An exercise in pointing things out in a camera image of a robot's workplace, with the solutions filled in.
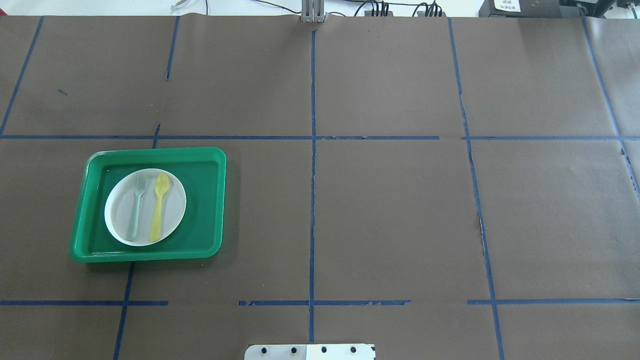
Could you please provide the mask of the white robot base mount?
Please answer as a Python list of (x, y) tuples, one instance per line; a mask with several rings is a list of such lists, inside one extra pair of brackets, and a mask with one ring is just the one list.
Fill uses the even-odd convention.
[(244, 354), (245, 360), (375, 360), (374, 344), (254, 344)]

